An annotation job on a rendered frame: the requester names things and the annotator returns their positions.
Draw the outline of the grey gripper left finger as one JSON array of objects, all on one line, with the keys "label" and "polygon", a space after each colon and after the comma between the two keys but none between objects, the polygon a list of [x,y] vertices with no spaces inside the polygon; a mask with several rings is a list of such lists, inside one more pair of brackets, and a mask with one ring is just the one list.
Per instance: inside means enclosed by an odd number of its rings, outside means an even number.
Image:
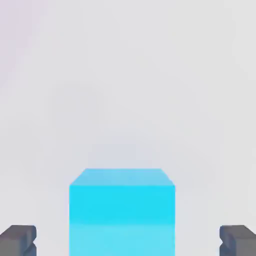
[{"label": "grey gripper left finger", "polygon": [[34,225],[11,225],[0,234],[0,256],[37,256]]}]

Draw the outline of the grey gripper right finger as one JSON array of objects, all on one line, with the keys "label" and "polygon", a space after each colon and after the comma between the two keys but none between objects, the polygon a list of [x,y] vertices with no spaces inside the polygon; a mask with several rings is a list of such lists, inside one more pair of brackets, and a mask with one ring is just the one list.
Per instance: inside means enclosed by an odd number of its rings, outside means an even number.
[{"label": "grey gripper right finger", "polygon": [[219,256],[256,256],[256,234],[244,225],[222,225]]}]

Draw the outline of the small cyan cube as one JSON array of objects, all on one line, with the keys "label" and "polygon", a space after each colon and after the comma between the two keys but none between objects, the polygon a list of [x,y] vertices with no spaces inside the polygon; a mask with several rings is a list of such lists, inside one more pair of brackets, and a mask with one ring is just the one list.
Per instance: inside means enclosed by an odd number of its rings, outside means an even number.
[{"label": "small cyan cube", "polygon": [[69,186],[69,256],[175,256],[175,218],[161,169],[85,169]]}]

